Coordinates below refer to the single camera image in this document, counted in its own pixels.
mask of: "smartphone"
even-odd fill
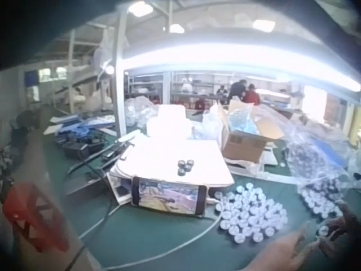
[[[158,211],[202,216],[208,188],[204,185],[170,183],[134,176],[131,182],[132,203]]]

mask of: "floor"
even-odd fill
[[[49,120],[46,110],[42,112],[41,119],[41,127],[44,127]],[[60,205],[55,200],[53,192],[51,191],[51,182],[45,166],[45,157],[42,146],[42,129],[34,130],[30,133],[29,145],[24,157],[24,164],[14,173],[16,182],[36,183],[36,185],[48,196],[48,198],[59,209],[61,209]],[[63,271],[82,245],[69,225],[67,234],[70,248],[66,253],[60,252],[56,249],[39,253],[25,239],[20,237],[17,254],[20,261],[23,263],[24,270]],[[72,270],[101,270],[101,268],[93,257],[88,252],[85,252],[80,256]]]

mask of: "person in red shirt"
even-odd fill
[[[258,93],[256,92],[256,88],[253,84],[249,84],[248,91],[246,91],[246,95],[243,98],[242,102],[244,103],[253,103],[255,106],[259,105],[261,99],[259,98]]]

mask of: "charging cable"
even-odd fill
[[[191,240],[187,241],[186,243],[183,243],[181,244],[180,246],[178,247],[175,247],[165,253],[162,253],[162,254],[159,254],[157,256],[154,256],[154,257],[150,257],[150,258],[147,258],[147,259],[144,259],[144,260],[140,260],[140,261],[136,261],[136,262],[133,262],[133,263],[129,263],[129,264],[123,264],[123,265],[118,265],[118,266],[111,266],[111,267],[107,267],[106,270],[116,270],[116,269],[121,269],[121,268],[125,268],[125,267],[130,267],[130,266],[134,266],[134,265],[138,265],[138,264],[144,264],[144,263],[147,263],[149,261],[154,261],[154,260],[158,260],[160,258],[163,258],[175,251],[178,251],[180,249],[182,249],[183,247],[197,241],[198,239],[200,239],[201,237],[203,237],[205,234],[207,234],[210,230],[212,230],[212,228],[214,228],[215,226],[217,226],[217,224],[220,222],[221,218],[222,218],[222,213],[223,213],[223,204],[216,200],[216,199],[212,199],[212,198],[207,198],[206,202],[208,204],[217,204],[219,203],[221,205],[221,212],[219,213],[219,216],[217,217],[217,219],[204,231],[202,232],[201,234],[195,236],[194,238],[192,238]]]

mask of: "green tabletop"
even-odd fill
[[[50,135],[44,137],[43,146],[54,190],[75,231],[81,234],[103,218],[109,198],[100,196],[81,206],[69,208],[63,200],[63,184],[66,172],[74,161],[64,157]],[[267,197],[280,202],[287,209],[289,222],[274,238],[311,220],[309,241],[314,239],[316,223],[319,221],[307,211],[295,186],[240,176],[234,176],[234,180],[235,186],[226,191],[252,182],[255,187],[261,187]],[[361,215],[360,195],[350,190],[346,199],[351,210]],[[206,217],[216,218],[213,209],[214,207],[207,209]],[[212,222],[211,219],[175,216],[123,206],[110,217],[102,232],[91,242],[89,250],[104,267],[126,264],[166,252],[202,233]],[[253,244],[248,238],[244,244],[236,245],[228,234],[216,227],[198,241],[167,257],[123,270],[238,270],[245,267],[271,240]],[[332,269],[331,263],[319,251],[314,252],[302,268],[316,269]]]

